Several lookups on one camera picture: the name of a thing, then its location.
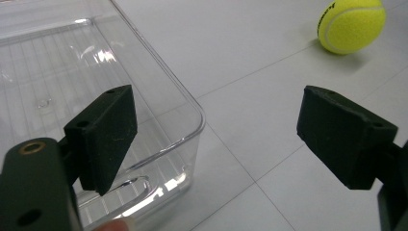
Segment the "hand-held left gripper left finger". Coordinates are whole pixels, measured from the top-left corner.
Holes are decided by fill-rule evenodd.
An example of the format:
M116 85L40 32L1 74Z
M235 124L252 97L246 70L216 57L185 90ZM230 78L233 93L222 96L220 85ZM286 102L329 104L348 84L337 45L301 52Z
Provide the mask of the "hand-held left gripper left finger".
M64 127L82 188L106 194L138 132L130 85L103 92Z

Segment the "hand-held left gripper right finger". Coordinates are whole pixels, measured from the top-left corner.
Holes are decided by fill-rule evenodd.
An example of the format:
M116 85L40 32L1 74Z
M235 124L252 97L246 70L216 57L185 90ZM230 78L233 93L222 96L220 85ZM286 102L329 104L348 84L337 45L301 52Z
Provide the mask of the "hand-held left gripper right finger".
M346 97L315 86L304 89L296 125L309 149L351 190L375 179L397 188L397 127Z

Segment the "clear plastic storage box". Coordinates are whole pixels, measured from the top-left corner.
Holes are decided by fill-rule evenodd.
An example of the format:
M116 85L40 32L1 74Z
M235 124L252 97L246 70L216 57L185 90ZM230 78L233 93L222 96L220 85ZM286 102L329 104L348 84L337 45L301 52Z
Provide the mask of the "clear plastic storage box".
M74 186L85 230L132 217L151 231L191 184L201 107L118 0L0 0L0 171L26 140L59 140L104 91L129 85L138 133L105 195Z

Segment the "yellow tennis ball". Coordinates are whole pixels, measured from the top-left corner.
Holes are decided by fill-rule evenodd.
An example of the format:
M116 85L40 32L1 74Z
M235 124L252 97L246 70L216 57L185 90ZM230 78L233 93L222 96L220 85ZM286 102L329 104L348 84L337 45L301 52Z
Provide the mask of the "yellow tennis ball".
M326 50L346 55L375 41L385 23L381 0L334 0L322 13L317 34Z

